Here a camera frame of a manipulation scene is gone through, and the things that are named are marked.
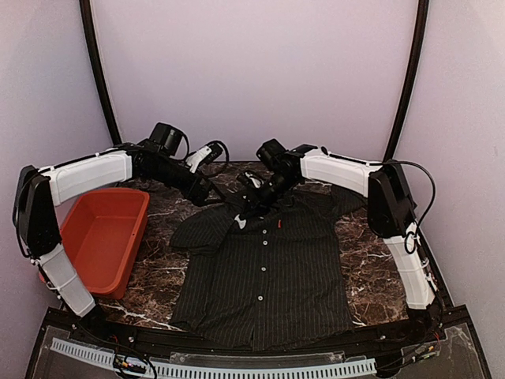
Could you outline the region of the black pinstriped shirt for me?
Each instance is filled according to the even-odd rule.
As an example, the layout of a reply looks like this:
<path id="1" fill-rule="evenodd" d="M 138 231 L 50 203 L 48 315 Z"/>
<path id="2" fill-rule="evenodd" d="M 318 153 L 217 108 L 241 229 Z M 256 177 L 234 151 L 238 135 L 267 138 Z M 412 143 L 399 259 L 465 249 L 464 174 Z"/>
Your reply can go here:
<path id="1" fill-rule="evenodd" d="M 272 345 L 352 329 L 335 225 L 363 199 L 338 187 L 294 191 L 241 230 L 242 202 L 235 194 L 173 233 L 170 246 L 189 263 L 170 324 L 209 340 L 253 330 Z"/>

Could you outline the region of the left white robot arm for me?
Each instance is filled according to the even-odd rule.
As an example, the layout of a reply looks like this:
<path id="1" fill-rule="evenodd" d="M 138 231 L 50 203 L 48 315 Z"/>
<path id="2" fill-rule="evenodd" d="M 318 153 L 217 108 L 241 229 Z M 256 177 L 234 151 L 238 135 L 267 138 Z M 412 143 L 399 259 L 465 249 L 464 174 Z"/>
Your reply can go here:
<path id="1" fill-rule="evenodd" d="M 111 338 L 111 327 L 91 313 L 95 298 L 88 290 L 65 251 L 56 209 L 74 197 L 107 185 L 146 178 L 178 190 L 196 206 L 213 204 L 224 194 L 211 176 L 198 171 L 228 153 L 221 141 L 210 141 L 184 159 L 169 157 L 162 147 L 144 140 L 125 143 L 102 152 L 53 166 L 23 167 L 13 203 L 13 225 L 21 254 L 29 259 L 50 284 L 50 290 L 77 317 L 81 332 L 94 344 Z"/>

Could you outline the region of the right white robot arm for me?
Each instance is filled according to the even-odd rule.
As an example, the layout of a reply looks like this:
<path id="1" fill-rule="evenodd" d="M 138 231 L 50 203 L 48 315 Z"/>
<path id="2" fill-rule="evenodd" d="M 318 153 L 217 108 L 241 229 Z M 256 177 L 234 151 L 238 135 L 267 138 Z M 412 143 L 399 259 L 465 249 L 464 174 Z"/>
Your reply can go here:
<path id="1" fill-rule="evenodd" d="M 406 293 L 407 313 L 412 318 L 403 324 L 402 334 L 411 343 L 422 341 L 433 329 L 429 314 L 438 288 L 422 250 L 421 219 L 415 214 L 416 204 L 402 169 L 405 162 L 354 159 L 310 144 L 288 150 L 276 139 L 263 143 L 256 155 L 271 176 L 262 179 L 250 171 L 238 175 L 246 188 L 238 222 L 243 225 L 248 218 L 267 212 L 282 195 L 306 180 L 362 196 L 367 201 L 368 226 L 390 250 Z"/>

